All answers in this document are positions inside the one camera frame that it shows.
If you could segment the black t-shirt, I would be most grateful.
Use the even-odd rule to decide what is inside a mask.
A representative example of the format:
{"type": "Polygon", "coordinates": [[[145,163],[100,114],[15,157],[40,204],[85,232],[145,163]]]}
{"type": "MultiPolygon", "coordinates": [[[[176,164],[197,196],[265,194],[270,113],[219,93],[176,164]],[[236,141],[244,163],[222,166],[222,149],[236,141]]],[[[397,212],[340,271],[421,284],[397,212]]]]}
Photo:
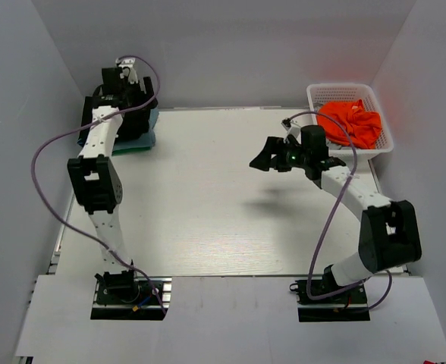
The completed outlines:
{"type": "MultiPolygon", "coordinates": [[[[81,126],[92,122],[92,110],[100,105],[118,105],[122,110],[133,108],[147,102],[154,96],[152,81],[149,77],[143,78],[143,87],[140,82],[121,86],[116,89],[115,86],[101,84],[97,86],[91,96],[86,96],[83,106],[81,126]]],[[[123,122],[118,129],[118,136],[115,140],[116,145],[140,140],[143,136],[149,135],[155,123],[152,117],[155,117],[157,99],[152,100],[145,108],[136,111],[129,111],[122,115],[123,122]]]]}

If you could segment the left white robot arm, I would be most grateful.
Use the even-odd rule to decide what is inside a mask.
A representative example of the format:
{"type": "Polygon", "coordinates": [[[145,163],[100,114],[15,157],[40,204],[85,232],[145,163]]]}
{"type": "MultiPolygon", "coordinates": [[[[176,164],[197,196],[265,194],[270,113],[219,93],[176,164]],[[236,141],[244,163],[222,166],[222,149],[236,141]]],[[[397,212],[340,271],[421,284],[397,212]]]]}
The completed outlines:
{"type": "Polygon", "coordinates": [[[88,214],[96,236],[104,244],[101,254],[107,274],[126,271],[130,257],[119,221],[122,182],[112,163],[114,148],[135,143],[151,146],[157,117],[149,77],[138,78],[129,60],[102,69],[102,84],[84,100],[78,143],[82,149],[68,161],[76,200],[88,214]]]}

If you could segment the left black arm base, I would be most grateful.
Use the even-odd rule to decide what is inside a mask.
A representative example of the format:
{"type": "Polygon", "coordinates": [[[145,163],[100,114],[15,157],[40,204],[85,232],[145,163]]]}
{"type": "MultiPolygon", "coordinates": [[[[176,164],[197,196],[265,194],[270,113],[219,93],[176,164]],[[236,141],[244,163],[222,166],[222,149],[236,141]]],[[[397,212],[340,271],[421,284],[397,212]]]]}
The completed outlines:
{"type": "Polygon", "coordinates": [[[110,321],[161,321],[171,301],[171,278],[140,277],[135,271],[96,274],[90,318],[110,321]]]}

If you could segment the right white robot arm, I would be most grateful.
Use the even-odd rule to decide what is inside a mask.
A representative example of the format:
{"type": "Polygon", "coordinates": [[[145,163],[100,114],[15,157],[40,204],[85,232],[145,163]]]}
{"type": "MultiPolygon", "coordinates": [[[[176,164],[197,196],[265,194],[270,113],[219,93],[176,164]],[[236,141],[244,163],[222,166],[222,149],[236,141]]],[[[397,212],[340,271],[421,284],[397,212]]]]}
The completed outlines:
{"type": "Polygon", "coordinates": [[[285,138],[268,137],[250,167],[278,172],[302,169],[319,189],[335,197],[329,218],[334,217],[339,206],[345,206],[360,223],[357,251],[328,266],[317,289],[306,287],[311,300],[327,298],[338,303],[349,295],[350,289],[374,274],[421,259],[419,228],[412,203],[394,201],[358,181],[353,169],[330,156],[322,127],[302,127],[299,138],[293,133],[285,138]]]}

